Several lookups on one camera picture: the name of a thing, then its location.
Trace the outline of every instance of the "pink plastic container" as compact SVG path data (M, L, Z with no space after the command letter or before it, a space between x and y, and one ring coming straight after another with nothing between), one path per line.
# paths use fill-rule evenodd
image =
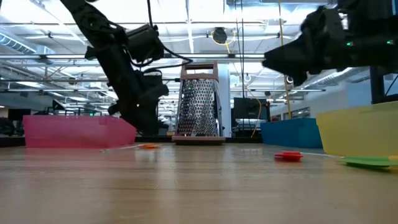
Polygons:
M136 129L110 116L24 116L28 148L105 149L134 144Z

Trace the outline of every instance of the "ceiling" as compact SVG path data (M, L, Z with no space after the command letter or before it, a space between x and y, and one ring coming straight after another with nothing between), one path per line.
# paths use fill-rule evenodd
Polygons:
M191 56L227 54L227 47L215 44L211 38L215 27L224 27L228 35L228 42L230 42L228 45L230 53L238 54L239 46L242 52L244 45L246 55L258 54L257 59L246 60L247 62L244 64L244 73L250 76L250 81L245 82L245 85L250 89L259 90L252 92L255 96L265 97L264 91L260 90L281 88L284 84L282 74L263 68L260 63L261 55L264 52L281 45L277 1L243 0L242 7L240 1L237 1L237 10L235 10L233 0L173 0L172 4L170 2L170 0L151 1L154 24L159 27L160 39L170 50ZM282 26L284 43L286 44L298 36L300 24L309 12L326 3L325 0L282 1L280 14L284 21ZM148 23L147 5L144 0L99 0L93 5L109 20L117 22L127 29L135 29ZM1 60L0 63L3 64L3 67L0 68L0 74L3 79L47 79L52 81L11 83L11 86L8 85L7 88L71 90L105 87L104 79L106 77L98 63L81 59L81 55L85 53L89 43L59 0L42 0L41 2L38 0L3 0L0 9L0 24L2 27L0 34L28 46L28 50L35 49L37 54L43 52L57 55L70 54L69 58L52 60L53 64L51 65L26 58ZM235 34L237 30L239 31L239 43ZM14 50L15 46L13 49L7 42L0 41L0 44L2 55L23 55L21 49ZM79 57L73 59L71 55L79 55ZM178 63L178 59L163 59L155 62L154 65L172 63ZM239 60L226 59L220 60L219 63L228 64L231 74L231 97L241 96L242 92L239 90L242 89L242 82L238 78L241 71ZM162 72L164 78L180 76L180 68L164 69ZM100 79L100 82L72 83L75 85L68 82L54 82L69 78ZM167 85L170 89L178 90L180 84L168 82ZM56 98L67 96L70 102L103 103L116 99L113 92L100 95L98 92L88 91L79 94L51 91L51 95ZM178 91L173 91L169 98L178 98Z

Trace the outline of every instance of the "wood grain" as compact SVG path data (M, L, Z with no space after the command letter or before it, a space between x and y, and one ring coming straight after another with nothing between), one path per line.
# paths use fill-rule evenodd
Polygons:
M0 223L398 223L397 172L278 150L1 149Z

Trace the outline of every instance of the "red plastic piece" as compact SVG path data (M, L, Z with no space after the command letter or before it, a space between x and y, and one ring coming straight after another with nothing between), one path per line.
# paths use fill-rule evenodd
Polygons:
M134 144L137 132L111 116L28 115L23 124L28 148L117 148Z
M274 155L275 159L288 161L288 162L298 162L301 160L303 155L299 151L283 151Z

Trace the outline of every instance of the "green plastic piece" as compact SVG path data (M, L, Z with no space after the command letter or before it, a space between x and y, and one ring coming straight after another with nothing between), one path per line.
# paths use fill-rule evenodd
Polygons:
M352 166L389 167L398 166L398 161L390 161L388 157L346 157L340 160Z

